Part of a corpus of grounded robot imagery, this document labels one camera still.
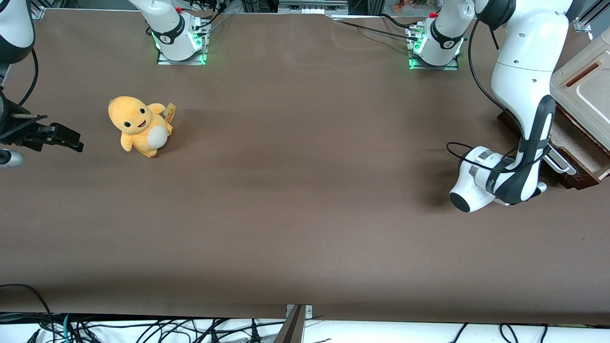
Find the brown table surface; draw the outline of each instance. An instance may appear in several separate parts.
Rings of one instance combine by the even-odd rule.
[[[311,303],[328,319],[609,322],[610,184],[473,214],[448,201],[447,141],[515,144],[464,56],[456,72],[415,71],[400,38],[236,15],[206,66],[157,66],[145,28],[137,12],[36,23],[26,108],[85,150],[18,148],[27,164],[1,170],[0,283],[36,287],[54,312],[281,317]],[[489,87],[489,31],[473,45]],[[31,77],[28,58],[6,95]],[[178,108],[158,158],[121,149],[107,115],[120,95]],[[41,311],[2,292],[0,311]]]

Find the toy tag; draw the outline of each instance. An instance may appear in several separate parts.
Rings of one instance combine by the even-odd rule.
[[[174,120],[174,114],[176,114],[176,106],[170,103],[169,105],[167,105],[167,108],[163,112],[163,117],[165,118],[165,121],[171,124],[171,121]]]

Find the wire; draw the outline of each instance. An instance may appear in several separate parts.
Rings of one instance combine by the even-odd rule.
[[[408,28],[409,28],[409,26],[411,26],[411,25],[415,25],[415,24],[417,24],[417,23],[418,23],[417,21],[415,21],[415,22],[413,22],[413,23],[411,23],[411,24],[401,24],[401,23],[397,22],[396,20],[394,20],[394,18],[392,18],[391,16],[389,16],[389,15],[387,15],[387,14],[385,14],[385,13],[382,13],[382,14],[380,14],[379,16],[382,16],[382,17],[384,17],[384,18],[388,18],[388,19],[389,19],[389,20],[392,22],[392,24],[394,24],[394,25],[396,25],[396,26],[398,26],[398,27],[402,27],[403,29],[408,29]]]
[[[32,49],[32,54],[34,56],[34,60],[36,61],[36,57],[35,57],[36,55],[34,54],[34,49]],[[23,284],[23,283],[0,284],[0,288],[4,288],[4,287],[23,287],[23,288],[29,289],[32,293],[34,293],[34,295],[36,295],[36,297],[38,298],[38,300],[40,301],[42,306],[45,307],[46,315],[49,318],[49,323],[51,324],[51,327],[53,327],[53,318],[51,317],[51,310],[49,309],[49,306],[46,304],[46,301],[42,298],[40,293],[38,293],[38,291],[36,291],[34,289],[34,287],[32,287],[30,285]],[[55,330],[53,330],[53,343],[56,343],[56,332],[55,332]]]
[[[354,13],[354,11],[356,10],[356,8],[358,7],[358,5],[359,5],[361,2],[362,2],[362,0],[358,1],[358,2],[356,3],[356,5],[354,6],[354,8],[353,8],[353,9],[351,9],[351,12],[350,12],[350,13],[348,13],[348,15],[350,15],[350,14]]]
[[[195,30],[202,29],[202,28],[212,24],[214,19],[218,18],[218,16],[221,15],[222,13],[223,13],[222,11],[218,11],[218,13],[216,13],[216,15],[210,21],[208,21],[207,23],[205,23],[203,25],[195,26]]]
[[[451,341],[449,343],[457,343],[460,335],[462,334],[462,331],[466,328],[466,325],[468,325],[468,322],[466,322],[462,325],[462,327],[457,331],[456,336],[453,338],[453,341]]]
[[[68,337],[68,316],[70,314],[66,314],[66,316],[63,318],[63,339],[65,340],[65,343],[71,343],[70,338]]]
[[[508,338],[506,338],[506,336],[504,335],[504,331],[503,331],[504,327],[508,327],[508,329],[511,331],[512,337],[515,339],[514,342],[511,342],[508,340]],[[502,338],[506,341],[506,343],[519,343],[519,340],[517,339],[517,335],[515,334],[515,331],[508,324],[500,324],[500,336],[502,336]]]
[[[494,34],[493,30],[492,30],[492,27],[491,26],[488,26],[488,27],[489,27],[489,33],[492,35],[493,45],[495,45],[496,50],[500,50],[500,46],[498,45],[498,41],[495,38],[495,34]]]
[[[540,343],[544,343],[544,338],[547,337],[548,325],[544,325],[544,330],[542,330],[542,336],[540,336]]]
[[[34,91],[34,87],[36,87],[36,82],[38,81],[38,56],[36,56],[36,50],[34,50],[34,48],[32,48],[32,58],[34,59],[34,78],[32,79],[30,89],[27,90],[27,93],[23,96],[23,99],[21,99],[19,102],[19,106],[23,106],[23,104],[26,103],[26,100]]]
[[[479,22],[481,21],[481,19],[479,17],[477,17],[477,19],[475,21],[475,25],[472,27],[472,31],[470,32],[470,38],[468,39],[468,66],[470,67],[470,74],[472,74],[472,78],[475,79],[476,86],[479,87],[479,89],[481,90],[481,92],[483,92],[483,94],[485,94],[487,99],[489,99],[492,103],[494,103],[496,106],[498,106],[503,112],[509,113],[509,111],[506,107],[504,107],[496,99],[494,99],[491,95],[489,95],[489,93],[483,88],[483,86],[479,82],[479,79],[476,77],[475,69],[472,65],[472,40],[473,40],[472,38],[475,36],[476,27],[479,25]]]
[[[373,32],[377,32],[377,33],[380,33],[380,34],[384,34],[384,35],[389,35],[389,36],[394,36],[394,37],[399,37],[399,38],[405,38],[405,39],[408,39],[408,40],[417,40],[417,38],[415,38],[415,37],[408,37],[408,36],[405,36],[405,35],[393,34],[391,32],[386,32],[386,31],[382,31],[382,30],[372,29],[370,27],[366,27],[366,26],[362,26],[362,25],[358,25],[358,24],[347,23],[345,21],[340,21],[340,20],[339,20],[339,22],[342,23],[342,24],[358,27],[360,29],[365,29],[365,30],[373,31]]]
[[[540,155],[540,157],[538,157],[537,159],[535,159],[535,160],[533,160],[532,162],[527,163],[527,164],[525,164],[525,165],[522,165],[522,166],[521,166],[521,165],[519,165],[519,166],[517,166],[517,168],[515,168],[515,169],[506,169],[506,168],[502,168],[502,169],[496,169],[496,168],[490,168],[490,167],[488,167],[488,166],[486,166],[486,165],[482,165],[482,164],[479,164],[479,163],[477,163],[477,162],[471,161],[471,160],[467,159],[467,158],[466,158],[465,156],[463,156],[463,155],[462,155],[462,156],[460,156],[460,155],[456,154],[456,153],[455,153],[453,150],[451,150],[451,148],[449,148],[449,146],[450,146],[450,145],[459,145],[459,146],[464,146],[464,147],[469,148],[469,149],[473,149],[473,147],[472,147],[472,146],[470,146],[470,145],[466,145],[466,144],[464,144],[464,143],[459,143],[459,142],[448,142],[448,143],[445,145],[445,148],[447,149],[447,151],[449,151],[449,153],[450,153],[450,154],[452,154],[453,156],[457,157],[457,158],[458,158],[460,161],[466,161],[466,162],[468,162],[468,163],[470,163],[470,164],[473,164],[473,165],[475,165],[475,166],[477,166],[477,167],[481,167],[481,168],[483,168],[483,169],[490,170],[490,171],[492,171],[492,172],[499,172],[499,173],[518,173],[518,172],[522,172],[522,171],[526,170],[527,168],[531,167],[532,165],[534,165],[534,164],[538,163],[540,160],[542,160],[542,159],[544,158],[544,156],[546,156],[546,155],[548,154],[548,152],[551,150],[551,149],[550,149],[550,147],[547,145],[547,146],[544,148],[544,151],[542,152],[542,155]],[[504,156],[502,156],[502,161],[503,161],[505,158],[507,158],[509,154],[511,154],[512,152],[514,152],[514,151],[515,151],[517,148],[518,148],[518,146],[516,146],[515,148],[513,148],[513,149],[509,150],[509,151],[508,151],[506,154],[504,154]]]

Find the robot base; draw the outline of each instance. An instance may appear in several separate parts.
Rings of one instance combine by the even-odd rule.
[[[409,28],[404,30],[404,33],[407,35],[407,37],[415,37],[418,39],[417,41],[407,39],[407,48],[409,49],[409,69],[458,70],[457,57],[454,57],[448,64],[439,67],[437,65],[431,65],[424,62],[424,60],[415,53],[415,49],[418,49],[420,47],[424,38],[422,37],[422,31],[422,26],[419,25],[411,25]]]
[[[159,42],[155,39],[157,50],[159,55],[157,56],[158,65],[205,65],[207,60],[207,47],[210,45],[210,32],[212,32],[212,25],[209,24],[210,20],[193,17],[195,26],[204,26],[200,29],[193,30],[192,41],[193,46],[198,47],[198,50],[188,59],[182,61],[170,60],[161,53],[159,49]]]

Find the yellow plush toy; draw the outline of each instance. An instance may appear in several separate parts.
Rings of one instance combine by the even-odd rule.
[[[122,131],[123,149],[131,151],[134,146],[146,157],[155,157],[157,149],[167,142],[174,131],[171,121],[175,112],[176,107],[171,103],[167,108],[161,104],[146,106],[131,96],[119,96],[108,105],[110,120]]]

